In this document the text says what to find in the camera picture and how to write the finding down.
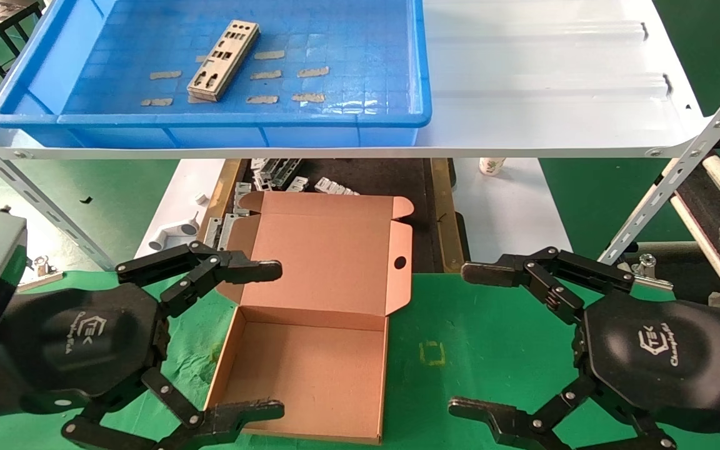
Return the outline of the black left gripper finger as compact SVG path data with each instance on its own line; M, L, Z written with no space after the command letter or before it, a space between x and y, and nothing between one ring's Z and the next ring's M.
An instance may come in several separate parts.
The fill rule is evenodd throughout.
M179 276L159 300L166 316L178 317L222 283L271 282L282 276L283 268L277 260L254 261L243 251L218 251L194 241L120 263L116 273L120 284L138 287Z
M115 413L142 396L145 391L158 399L179 424L168 436L152 439L102 425ZM150 367L129 376L115 390L92 399L77 416L62 427L62 437L83 449L200 449L237 441L247 424L283 418L284 404L274 399L228 402L197 410L160 369Z

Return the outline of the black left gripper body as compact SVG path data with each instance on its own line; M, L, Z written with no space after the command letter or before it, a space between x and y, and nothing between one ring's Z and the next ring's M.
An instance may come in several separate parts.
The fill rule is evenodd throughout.
M22 294L2 319L2 342L22 389L18 410L48 415L88 404L117 412L146 390L168 356L168 319L133 284L102 291Z

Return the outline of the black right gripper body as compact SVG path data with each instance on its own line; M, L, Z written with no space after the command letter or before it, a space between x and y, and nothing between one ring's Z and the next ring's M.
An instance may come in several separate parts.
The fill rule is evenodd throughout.
M613 292L586 308L582 331L594 400L618 422L720 432L720 308Z

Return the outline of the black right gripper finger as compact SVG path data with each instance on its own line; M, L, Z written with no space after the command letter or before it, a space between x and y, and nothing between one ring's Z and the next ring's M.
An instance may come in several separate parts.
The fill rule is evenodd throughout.
M580 375L532 414L499 402L478 401L454 396L448 412L454 417L486 424L497 444L519 449L569 449L554 428L588 399L602 399L602 381ZM675 440L643 411L623 410L636 436L620 441L599 442L589 449L675 449Z
M496 262L465 262L462 279L469 284L524 287L565 324L580 324L584 302L563 281L595 293L630 293L634 276L579 254L546 247L532 254L503 254Z

